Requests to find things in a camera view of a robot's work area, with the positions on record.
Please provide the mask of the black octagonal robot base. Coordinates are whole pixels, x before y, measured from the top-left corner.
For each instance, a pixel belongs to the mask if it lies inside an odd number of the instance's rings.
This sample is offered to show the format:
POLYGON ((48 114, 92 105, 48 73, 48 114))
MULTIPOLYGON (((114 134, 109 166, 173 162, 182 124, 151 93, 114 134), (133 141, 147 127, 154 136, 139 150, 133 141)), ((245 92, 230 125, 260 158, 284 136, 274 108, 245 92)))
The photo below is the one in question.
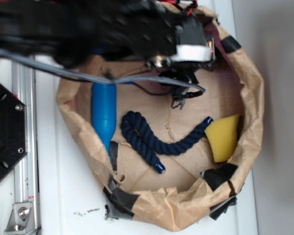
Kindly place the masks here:
POLYGON ((0 182, 26 154, 26 106, 0 83, 0 182))

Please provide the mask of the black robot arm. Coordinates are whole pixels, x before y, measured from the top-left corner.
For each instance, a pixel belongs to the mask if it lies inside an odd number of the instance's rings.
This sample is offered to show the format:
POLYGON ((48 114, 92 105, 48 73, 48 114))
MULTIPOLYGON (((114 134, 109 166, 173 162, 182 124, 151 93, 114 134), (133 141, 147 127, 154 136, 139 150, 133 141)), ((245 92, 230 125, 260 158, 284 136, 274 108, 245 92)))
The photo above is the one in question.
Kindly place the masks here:
POLYGON ((173 107, 181 107, 205 93, 195 72, 215 60, 214 38, 197 10, 195 0, 0 0, 0 58, 73 81, 169 85, 173 107), (91 55, 144 62, 161 73, 77 73, 91 55))

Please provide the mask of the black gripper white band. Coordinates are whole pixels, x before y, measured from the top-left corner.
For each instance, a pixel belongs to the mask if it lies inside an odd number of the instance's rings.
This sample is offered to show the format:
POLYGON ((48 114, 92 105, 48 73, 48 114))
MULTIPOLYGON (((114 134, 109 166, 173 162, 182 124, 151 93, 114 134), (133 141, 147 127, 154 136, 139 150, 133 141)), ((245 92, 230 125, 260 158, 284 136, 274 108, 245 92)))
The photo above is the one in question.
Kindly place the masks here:
POLYGON ((172 108, 183 108, 185 100, 203 95, 195 72, 214 70, 216 60, 215 39, 206 34, 202 22, 191 14, 175 25, 176 52, 161 60, 162 71, 157 79, 163 86, 171 86, 172 108))

